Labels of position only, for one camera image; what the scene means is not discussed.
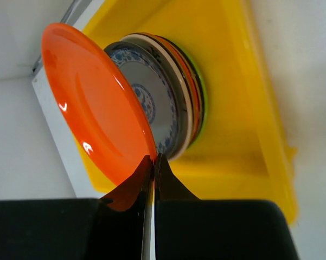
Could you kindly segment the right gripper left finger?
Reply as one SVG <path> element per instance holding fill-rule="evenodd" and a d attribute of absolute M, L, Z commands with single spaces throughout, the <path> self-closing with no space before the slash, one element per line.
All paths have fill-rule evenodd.
<path fill-rule="evenodd" d="M 149 259 L 152 170 L 101 198 L 0 200 L 0 259 Z"/>

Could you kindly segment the cream plate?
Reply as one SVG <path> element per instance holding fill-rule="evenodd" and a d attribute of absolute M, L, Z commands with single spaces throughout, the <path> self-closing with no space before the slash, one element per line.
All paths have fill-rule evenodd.
<path fill-rule="evenodd" d="M 171 83 L 172 93 L 178 108 L 178 119 L 182 126 L 177 135 L 177 144 L 168 160 L 178 159 L 188 148 L 194 130 L 193 102 L 187 72 L 180 50 L 170 40 L 158 35 L 134 33 L 122 38 L 125 42 L 139 45 L 147 50 L 162 67 Z"/>

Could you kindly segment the orange plate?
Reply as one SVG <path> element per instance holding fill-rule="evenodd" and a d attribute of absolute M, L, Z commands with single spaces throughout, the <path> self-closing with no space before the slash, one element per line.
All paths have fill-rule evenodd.
<path fill-rule="evenodd" d="M 196 77 L 193 73 L 193 70 L 191 69 L 188 61 L 184 58 L 182 53 L 180 52 L 180 47 L 174 44 L 169 39 L 166 39 L 164 37 L 160 37 L 153 34 L 147 34 L 142 33 L 142 35 L 145 35 L 157 43 L 159 43 L 178 63 L 179 67 L 182 69 L 182 75 L 187 79 L 187 86 L 189 88 L 193 111 L 194 111 L 194 117 L 196 119 L 196 123 L 194 123 L 193 127 L 193 137 L 197 134 L 197 131 L 200 127 L 200 123 L 202 121 L 202 104 L 201 104 L 201 95 L 199 90 L 198 82 L 196 81 Z"/>
<path fill-rule="evenodd" d="M 78 29 L 48 25 L 41 38 L 46 76 L 67 125 L 96 167 L 115 185 L 144 156 L 154 137 L 132 87 L 110 57 Z"/>

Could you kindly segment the green plate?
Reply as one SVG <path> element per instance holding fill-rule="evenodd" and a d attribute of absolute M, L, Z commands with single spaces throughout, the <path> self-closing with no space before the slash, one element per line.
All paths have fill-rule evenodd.
<path fill-rule="evenodd" d="M 184 58 L 188 61 L 191 69 L 193 70 L 193 73 L 196 77 L 196 81 L 199 85 L 200 95 L 201 95 L 201 104 L 202 104 L 202 121 L 200 123 L 200 127 L 197 131 L 197 134 L 193 137 L 191 145 L 203 134 L 207 119 L 208 119 L 208 95 L 207 95 L 207 88 L 204 81 L 204 77 L 202 75 L 202 70 L 200 69 L 200 66 L 197 64 L 195 59 L 190 55 L 188 51 L 186 51 L 184 48 L 180 48 L 180 52 L 184 56 Z"/>

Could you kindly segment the blue white patterned plate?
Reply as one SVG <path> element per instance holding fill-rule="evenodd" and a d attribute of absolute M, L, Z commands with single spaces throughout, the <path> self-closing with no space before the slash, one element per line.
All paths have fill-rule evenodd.
<path fill-rule="evenodd" d="M 172 158 L 180 147 L 184 118 L 165 70 L 151 53 L 135 43 L 114 42 L 104 52 L 134 91 L 151 127 L 157 152 Z"/>

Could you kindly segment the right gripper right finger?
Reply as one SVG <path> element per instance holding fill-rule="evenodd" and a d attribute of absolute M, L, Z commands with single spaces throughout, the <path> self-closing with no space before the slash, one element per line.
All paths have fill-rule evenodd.
<path fill-rule="evenodd" d="M 202 200 L 155 164 L 157 259 L 298 259 L 287 221 L 269 200 Z"/>

